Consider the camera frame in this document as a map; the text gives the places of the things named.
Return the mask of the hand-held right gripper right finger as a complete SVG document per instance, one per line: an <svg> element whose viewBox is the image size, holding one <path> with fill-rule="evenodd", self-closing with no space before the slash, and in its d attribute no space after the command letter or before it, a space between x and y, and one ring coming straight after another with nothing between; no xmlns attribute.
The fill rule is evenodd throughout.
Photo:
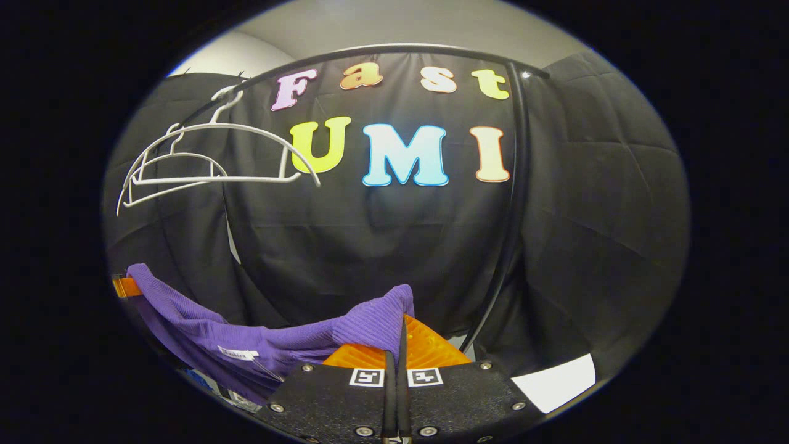
<svg viewBox="0 0 789 444"><path fill-rule="evenodd" d="M535 402L491 361L473 361L404 316L398 433L409 443L504 443L544 421Z"/></svg>

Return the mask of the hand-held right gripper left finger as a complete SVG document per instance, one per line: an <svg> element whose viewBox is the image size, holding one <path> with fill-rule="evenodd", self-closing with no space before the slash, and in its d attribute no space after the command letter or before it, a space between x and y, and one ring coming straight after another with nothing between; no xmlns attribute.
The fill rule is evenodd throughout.
<svg viewBox="0 0 789 444"><path fill-rule="evenodd" d="M399 442L396 391L391 352L343 345L300 362L255 419L301 443Z"/></svg>

